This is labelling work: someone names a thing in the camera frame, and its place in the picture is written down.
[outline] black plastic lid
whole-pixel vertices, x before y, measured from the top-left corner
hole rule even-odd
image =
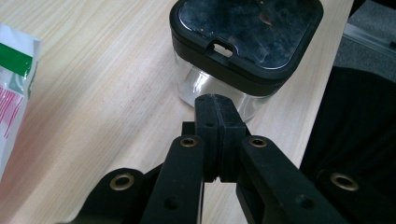
[[[295,71],[322,15],[319,0],[179,0],[170,24],[182,59],[265,96]]]

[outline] wood grain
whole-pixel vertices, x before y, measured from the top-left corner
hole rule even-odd
[[[176,1],[2,0],[0,22],[43,40],[20,135],[0,184],[0,223],[72,220],[106,173],[163,162],[193,109],[177,96]],[[247,125],[299,165],[352,0],[325,13],[299,68]],[[233,184],[207,184],[204,223],[246,222]]]

